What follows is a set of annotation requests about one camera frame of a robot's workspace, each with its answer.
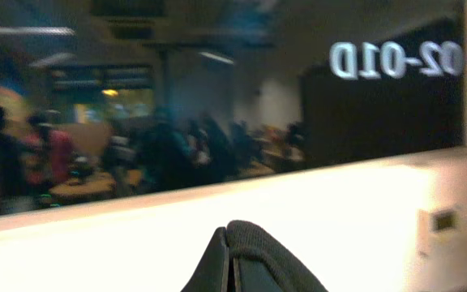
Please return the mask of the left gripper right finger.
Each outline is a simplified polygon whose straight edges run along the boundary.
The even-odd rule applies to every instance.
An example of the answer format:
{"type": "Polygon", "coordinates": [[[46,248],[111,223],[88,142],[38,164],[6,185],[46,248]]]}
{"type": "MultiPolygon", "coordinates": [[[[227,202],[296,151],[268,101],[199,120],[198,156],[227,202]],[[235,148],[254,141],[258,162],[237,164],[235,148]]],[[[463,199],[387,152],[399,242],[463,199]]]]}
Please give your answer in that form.
{"type": "Polygon", "coordinates": [[[234,258],[233,292],[282,292],[266,266],[255,260],[234,258]]]}

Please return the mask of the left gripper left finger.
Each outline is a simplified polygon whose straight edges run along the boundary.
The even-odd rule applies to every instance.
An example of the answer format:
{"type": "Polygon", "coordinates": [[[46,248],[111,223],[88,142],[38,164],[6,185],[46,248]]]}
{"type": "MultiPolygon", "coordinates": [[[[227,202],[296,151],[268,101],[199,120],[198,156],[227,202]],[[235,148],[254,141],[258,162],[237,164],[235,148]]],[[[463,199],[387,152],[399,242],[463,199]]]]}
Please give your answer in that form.
{"type": "Polygon", "coordinates": [[[226,228],[218,227],[182,292],[228,292],[229,261],[226,228]]]}

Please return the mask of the black t-shirt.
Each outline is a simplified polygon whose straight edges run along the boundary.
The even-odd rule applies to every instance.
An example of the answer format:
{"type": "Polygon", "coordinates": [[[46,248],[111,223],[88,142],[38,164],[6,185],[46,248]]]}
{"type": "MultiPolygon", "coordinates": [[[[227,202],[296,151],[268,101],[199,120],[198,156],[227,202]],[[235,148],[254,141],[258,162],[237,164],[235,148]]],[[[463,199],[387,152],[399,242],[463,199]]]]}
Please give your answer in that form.
{"type": "Polygon", "coordinates": [[[261,263],[283,291],[328,291],[302,261],[259,225],[231,221],[226,227],[226,239],[231,258],[261,263]]]}

